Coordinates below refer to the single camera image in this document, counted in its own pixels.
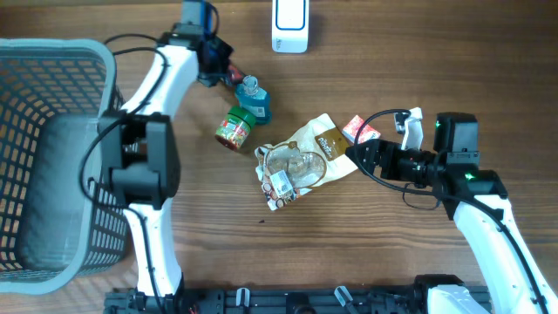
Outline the black red snack packet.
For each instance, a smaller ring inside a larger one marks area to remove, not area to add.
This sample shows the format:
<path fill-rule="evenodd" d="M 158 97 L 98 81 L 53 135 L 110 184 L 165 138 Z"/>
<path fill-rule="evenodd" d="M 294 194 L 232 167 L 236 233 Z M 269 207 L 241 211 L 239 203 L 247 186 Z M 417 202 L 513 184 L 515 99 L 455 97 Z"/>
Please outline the black red snack packet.
<path fill-rule="evenodd" d="M 236 86 L 243 82 L 245 74 L 233 64 L 228 66 L 227 83 L 230 86 Z"/>

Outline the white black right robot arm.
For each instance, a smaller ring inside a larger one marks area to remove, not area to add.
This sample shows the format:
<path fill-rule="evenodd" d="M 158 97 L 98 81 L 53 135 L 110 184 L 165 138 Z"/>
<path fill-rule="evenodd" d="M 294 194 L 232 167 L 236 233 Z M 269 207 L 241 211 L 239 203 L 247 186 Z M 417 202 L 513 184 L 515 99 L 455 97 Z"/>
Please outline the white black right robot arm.
<path fill-rule="evenodd" d="M 401 143 L 369 139 L 363 120 L 346 155 L 376 183 L 401 195 L 432 197 L 471 248 L 499 313 L 555 313 L 557 296 L 514 219 L 509 194 L 493 170 L 480 169 L 479 124 L 470 113 L 438 113 L 432 151 L 421 149 L 418 109 L 390 109 Z"/>

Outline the green lid jar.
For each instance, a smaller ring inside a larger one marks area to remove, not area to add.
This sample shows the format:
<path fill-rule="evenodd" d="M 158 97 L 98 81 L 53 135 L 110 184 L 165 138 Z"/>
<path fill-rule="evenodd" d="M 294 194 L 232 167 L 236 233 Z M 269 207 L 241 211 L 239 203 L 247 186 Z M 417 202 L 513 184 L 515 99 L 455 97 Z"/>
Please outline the green lid jar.
<path fill-rule="evenodd" d="M 215 138 L 223 146 L 237 151 L 255 126 L 255 115 L 239 106 L 232 107 L 215 131 Z"/>

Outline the blue mouthwash bottle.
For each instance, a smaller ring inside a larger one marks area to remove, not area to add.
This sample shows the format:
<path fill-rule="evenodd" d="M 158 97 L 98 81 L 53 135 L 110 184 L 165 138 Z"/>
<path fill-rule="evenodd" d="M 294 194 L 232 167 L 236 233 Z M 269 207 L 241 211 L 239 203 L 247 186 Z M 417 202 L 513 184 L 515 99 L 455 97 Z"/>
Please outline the blue mouthwash bottle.
<path fill-rule="evenodd" d="M 240 107 L 255 116 L 257 125 L 267 125 L 271 121 L 271 97 L 267 91 L 259 86 L 258 79 L 255 76 L 245 76 L 242 82 L 236 86 L 235 96 Z"/>

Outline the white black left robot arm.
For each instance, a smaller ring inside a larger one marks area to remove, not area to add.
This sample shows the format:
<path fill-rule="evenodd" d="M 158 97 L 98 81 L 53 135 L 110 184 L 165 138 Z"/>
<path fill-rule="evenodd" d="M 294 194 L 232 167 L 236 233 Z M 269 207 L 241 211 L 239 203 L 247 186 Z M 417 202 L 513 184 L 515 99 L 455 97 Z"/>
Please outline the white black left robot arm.
<path fill-rule="evenodd" d="M 133 236 L 139 267 L 133 296 L 142 311 L 175 301 L 183 283 L 171 226 L 181 174 L 172 122 L 191 85 L 212 87 L 228 76 L 233 49 L 217 31 L 181 23 L 163 33 L 135 94 L 99 122 L 102 177 Z"/>

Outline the brown snack pouch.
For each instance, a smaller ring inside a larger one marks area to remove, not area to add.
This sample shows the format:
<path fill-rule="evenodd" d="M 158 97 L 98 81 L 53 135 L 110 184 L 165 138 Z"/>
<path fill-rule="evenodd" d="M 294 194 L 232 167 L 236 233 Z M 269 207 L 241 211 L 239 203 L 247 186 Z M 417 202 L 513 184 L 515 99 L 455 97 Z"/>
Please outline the brown snack pouch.
<path fill-rule="evenodd" d="M 276 145 L 255 150 L 255 168 L 270 210 L 275 211 L 357 169 L 345 154 L 349 143 L 324 113 Z"/>

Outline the red white small box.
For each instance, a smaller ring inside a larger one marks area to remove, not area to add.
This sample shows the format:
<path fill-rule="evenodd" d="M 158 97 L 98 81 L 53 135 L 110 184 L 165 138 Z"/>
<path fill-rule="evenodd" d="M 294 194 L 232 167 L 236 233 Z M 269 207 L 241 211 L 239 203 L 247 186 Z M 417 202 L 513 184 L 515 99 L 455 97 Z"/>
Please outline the red white small box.
<path fill-rule="evenodd" d="M 355 115 L 347 125 L 345 125 L 342 129 L 342 135 L 351 143 L 353 144 L 357 133 L 360 133 L 358 137 L 358 143 L 364 143 L 367 140 L 376 140 L 379 139 L 381 133 L 374 129 L 373 127 L 366 125 L 364 120 Z"/>

